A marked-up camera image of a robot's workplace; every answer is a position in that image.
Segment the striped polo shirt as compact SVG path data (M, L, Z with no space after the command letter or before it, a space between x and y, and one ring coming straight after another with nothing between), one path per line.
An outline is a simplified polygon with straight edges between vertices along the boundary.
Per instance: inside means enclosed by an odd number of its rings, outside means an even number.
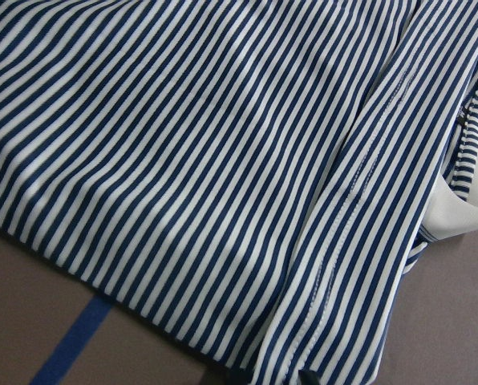
M477 155L478 1L0 1L0 230L235 383L372 383Z

